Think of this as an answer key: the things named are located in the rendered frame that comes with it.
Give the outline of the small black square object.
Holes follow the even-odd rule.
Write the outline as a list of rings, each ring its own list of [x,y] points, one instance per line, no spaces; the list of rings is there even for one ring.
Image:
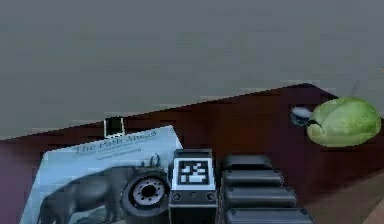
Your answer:
[[[122,117],[109,117],[104,120],[104,137],[112,138],[125,134]]]

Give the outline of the green lettuce head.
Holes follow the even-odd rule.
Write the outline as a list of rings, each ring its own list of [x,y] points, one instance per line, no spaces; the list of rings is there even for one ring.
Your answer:
[[[381,127],[380,114],[371,103],[357,97],[341,97],[312,111],[306,133],[318,145],[343,148],[367,142]]]

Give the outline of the small grey round object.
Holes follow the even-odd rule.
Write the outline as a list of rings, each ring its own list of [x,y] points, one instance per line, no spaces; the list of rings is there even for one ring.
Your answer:
[[[291,122],[298,126],[306,126],[312,112],[305,107],[293,107],[290,111]]]

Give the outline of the pale blue book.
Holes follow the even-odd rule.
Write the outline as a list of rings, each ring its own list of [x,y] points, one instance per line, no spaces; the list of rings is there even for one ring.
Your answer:
[[[43,198],[72,180],[115,166],[149,166],[150,160],[167,168],[174,150],[181,147],[169,125],[48,151],[42,157],[19,224],[34,224]]]

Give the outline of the dark brown wooden table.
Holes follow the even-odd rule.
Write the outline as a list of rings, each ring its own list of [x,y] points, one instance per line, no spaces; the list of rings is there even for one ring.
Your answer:
[[[294,106],[332,99],[311,84],[128,116],[138,132],[171,125],[186,148],[269,156],[316,224],[363,224],[384,199],[384,129],[367,143],[327,149],[291,122]],[[18,224],[34,175],[47,150],[99,140],[100,122],[0,141],[0,224]]]

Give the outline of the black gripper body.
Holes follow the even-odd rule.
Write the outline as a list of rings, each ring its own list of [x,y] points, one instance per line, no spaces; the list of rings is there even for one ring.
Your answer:
[[[162,170],[144,170],[125,185],[121,209],[126,224],[169,224],[170,186]]]

